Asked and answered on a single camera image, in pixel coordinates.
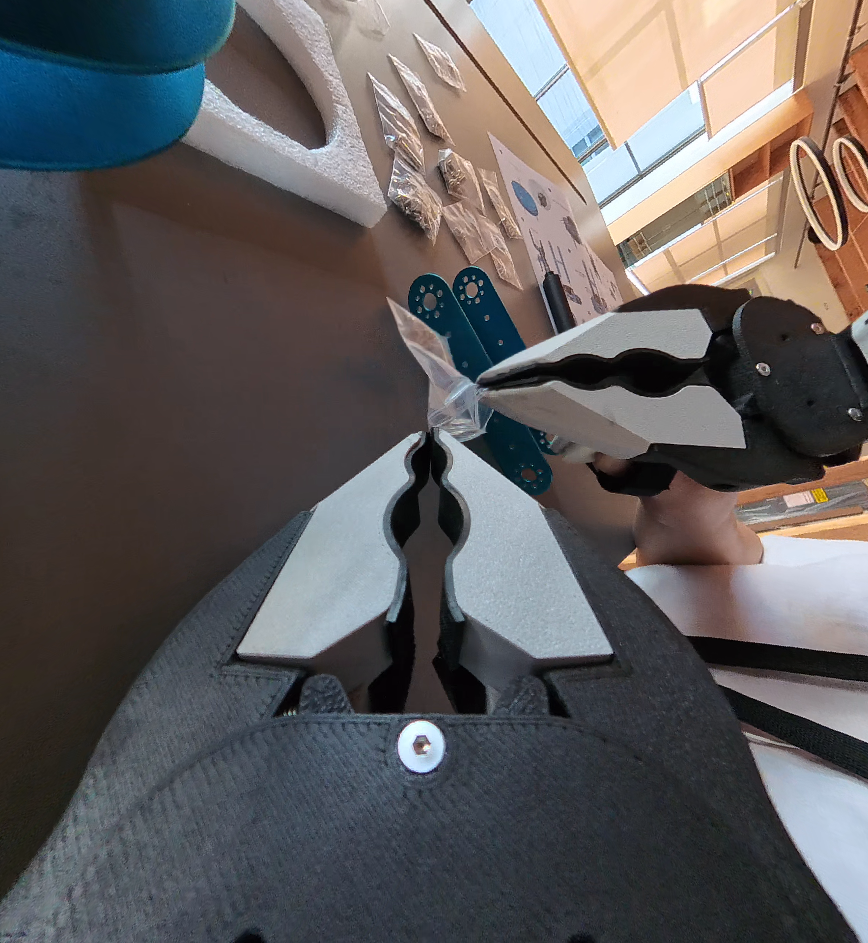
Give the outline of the blue metal bracket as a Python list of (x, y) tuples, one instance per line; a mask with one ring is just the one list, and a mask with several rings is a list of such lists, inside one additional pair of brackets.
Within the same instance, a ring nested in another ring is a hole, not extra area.
[[(408, 307), (446, 340), (454, 366), (470, 380), (525, 348), (487, 273), (476, 266), (463, 268), (451, 286), (434, 274), (416, 278)], [(532, 496), (548, 490), (553, 473), (543, 456), (550, 452), (544, 433), (495, 412), (485, 439), (506, 478)]]

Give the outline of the large glass window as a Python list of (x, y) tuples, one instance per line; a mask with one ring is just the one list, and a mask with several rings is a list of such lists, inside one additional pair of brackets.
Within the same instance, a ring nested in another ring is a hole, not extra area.
[(473, 12), (584, 170), (599, 206), (708, 140), (700, 93), (690, 86), (618, 148), (579, 87), (533, 1), (473, 1)]

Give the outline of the black screwdriver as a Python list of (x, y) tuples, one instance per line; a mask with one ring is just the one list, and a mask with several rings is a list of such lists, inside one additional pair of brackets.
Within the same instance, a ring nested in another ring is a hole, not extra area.
[(563, 283), (554, 271), (547, 271), (541, 289), (555, 333), (562, 334), (576, 326)]

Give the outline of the person's right hand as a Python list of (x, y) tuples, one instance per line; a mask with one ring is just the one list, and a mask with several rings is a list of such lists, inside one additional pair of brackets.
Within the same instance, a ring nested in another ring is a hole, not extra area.
[(633, 526), (637, 565), (753, 565), (763, 560), (757, 533), (735, 514), (736, 495), (676, 472), (662, 492), (640, 498)]

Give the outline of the cluster of screw packets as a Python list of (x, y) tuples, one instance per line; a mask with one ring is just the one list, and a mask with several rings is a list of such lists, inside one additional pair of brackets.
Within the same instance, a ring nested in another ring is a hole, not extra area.
[(489, 259), (498, 277), (522, 289), (510, 242), (522, 231), (497, 171), (462, 156), (420, 74), (393, 53), (394, 73), (409, 100), (369, 74), (384, 141), (392, 152), (388, 198), (436, 242), (445, 224), (468, 262)]

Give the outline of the person's white shirt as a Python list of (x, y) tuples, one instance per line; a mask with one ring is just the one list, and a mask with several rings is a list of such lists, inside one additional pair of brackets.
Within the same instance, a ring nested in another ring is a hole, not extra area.
[[(757, 565), (628, 573), (688, 636), (868, 656), (868, 543), (769, 536)], [(733, 690), (868, 743), (868, 683), (713, 668)], [(868, 782), (794, 746), (746, 734), (785, 829), (868, 941)]]

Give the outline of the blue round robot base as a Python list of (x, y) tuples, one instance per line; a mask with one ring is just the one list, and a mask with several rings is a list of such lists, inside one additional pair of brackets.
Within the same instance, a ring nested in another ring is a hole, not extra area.
[(0, 1), (0, 168), (84, 171), (188, 133), (234, 1)]

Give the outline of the leaning dark panels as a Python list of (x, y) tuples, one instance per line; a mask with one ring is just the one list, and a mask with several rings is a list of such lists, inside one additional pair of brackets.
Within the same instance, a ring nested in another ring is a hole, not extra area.
[(748, 502), (736, 509), (737, 518), (758, 533), (864, 513), (868, 513), (868, 478)]

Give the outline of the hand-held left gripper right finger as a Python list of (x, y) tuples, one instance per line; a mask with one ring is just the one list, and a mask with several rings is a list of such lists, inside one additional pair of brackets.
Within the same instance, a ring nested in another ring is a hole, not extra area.
[(438, 522), (451, 542), (435, 668), (451, 697), (607, 664), (604, 628), (543, 507), (466, 445), (434, 433)]

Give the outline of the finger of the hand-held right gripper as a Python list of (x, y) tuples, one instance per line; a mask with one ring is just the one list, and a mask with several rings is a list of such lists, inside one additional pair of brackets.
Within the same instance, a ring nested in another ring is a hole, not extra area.
[(612, 384), (580, 388), (560, 379), (525, 386), (495, 385), (484, 372), (485, 402), (504, 416), (567, 442), (617, 458), (633, 458), (654, 444), (743, 450), (742, 418), (697, 371), (665, 395), (644, 395)]
[(482, 387), (517, 383), (573, 362), (611, 363), (639, 352), (671, 360), (700, 360), (712, 334), (695, 308), (612, 312), (512, 355), (481, 373), (477, 383)]

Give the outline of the assembly instruction sheet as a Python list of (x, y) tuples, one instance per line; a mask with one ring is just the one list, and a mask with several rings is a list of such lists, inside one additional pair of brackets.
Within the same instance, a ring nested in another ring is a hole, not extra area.
[(547, 273), (558, 276), (578, 324), (617, 308), (623, 299), (616, 278), (586, 246), (565, 191), (530, 168), (495, 135), (489, 139), (537, 282), (541, 284)]

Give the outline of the beige roller blind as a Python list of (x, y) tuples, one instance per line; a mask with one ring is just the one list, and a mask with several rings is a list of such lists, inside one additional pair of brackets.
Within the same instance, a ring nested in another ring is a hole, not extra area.
[(797, 88), (808, 2), (544, 1), (545, 22), (619, 146), (683, 92), (698, 93), (707, 133), (784, 86)]

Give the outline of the white foam block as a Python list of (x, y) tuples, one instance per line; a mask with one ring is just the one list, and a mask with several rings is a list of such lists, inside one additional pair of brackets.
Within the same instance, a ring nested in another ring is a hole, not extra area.
[(322, 17), (302, 1), (239, 1), (307, 88), (326, 142), (310, 149), (204, 81), (201, 108), (182, 142), (353, 222), (375, 226), (387, 211)]

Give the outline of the dark grey desk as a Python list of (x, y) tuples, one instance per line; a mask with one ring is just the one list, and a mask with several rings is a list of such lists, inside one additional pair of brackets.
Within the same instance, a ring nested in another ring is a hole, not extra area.
[(180, 619), (420, 429), (385, 298), (465, 264), (184, 144), (0, 171), (0, 898)]

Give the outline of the small clear zip bag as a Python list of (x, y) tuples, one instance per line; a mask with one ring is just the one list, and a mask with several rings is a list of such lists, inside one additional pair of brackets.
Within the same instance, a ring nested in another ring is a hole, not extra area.
[(453, 363), (446, 340), (393, 299), (387, 299), (404, 345), (428, 378), (428, 425), (468, 442), (484, 435), (493, 414), (482, 391)]

